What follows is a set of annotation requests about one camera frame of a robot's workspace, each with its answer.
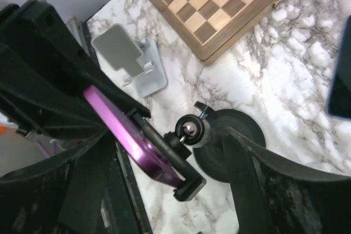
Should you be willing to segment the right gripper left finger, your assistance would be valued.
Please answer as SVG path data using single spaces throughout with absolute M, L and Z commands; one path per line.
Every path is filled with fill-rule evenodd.
M 25 136 L 84 140 L 105 124 L 83 96 L 98 88 L 123 112 L 150 111 L 119 89 L 41 0 L 1 9 L 1 113 Z

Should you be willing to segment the black pole stand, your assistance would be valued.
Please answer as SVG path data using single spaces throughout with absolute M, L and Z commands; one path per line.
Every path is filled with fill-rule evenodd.
M 194 105 L 201 110 L 199 116 L 182 116 L 175 125 L 175 131 L 161 137 L 155 129 L 137 112 L 130 114 L 132 121 L 143 132 L 151 136 L 151 141 L 159 145 L 168 145 L 180 158 L 186 160 L 193 148 L 195 161 L 206 175 L 219 182 L 228 183 L 230 176 L 225 164 L 222 136 L 225 128 L 233 128 L 240 134 L 266 147 L 265 138 L 259 125 L 249 115 L 231 109 L 215 111 L 209 106 L 196 102 Z

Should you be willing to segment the blue phone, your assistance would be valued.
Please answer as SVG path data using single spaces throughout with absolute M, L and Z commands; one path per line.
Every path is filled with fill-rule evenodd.
M 350 16 L 346 20 L 336 56 L 326 112 L 332 117 L 350 120 Z

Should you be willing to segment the silver phone stand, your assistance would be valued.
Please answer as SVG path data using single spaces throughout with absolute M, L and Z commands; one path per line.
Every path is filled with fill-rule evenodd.
M 136 41 L 121 24 L 114 24 L 94 37 L 91 45 L 113 70 L 124 71 L 122 85 L 132 84 L 140 97 L 167 87 L 167 76 L 155 41 Z

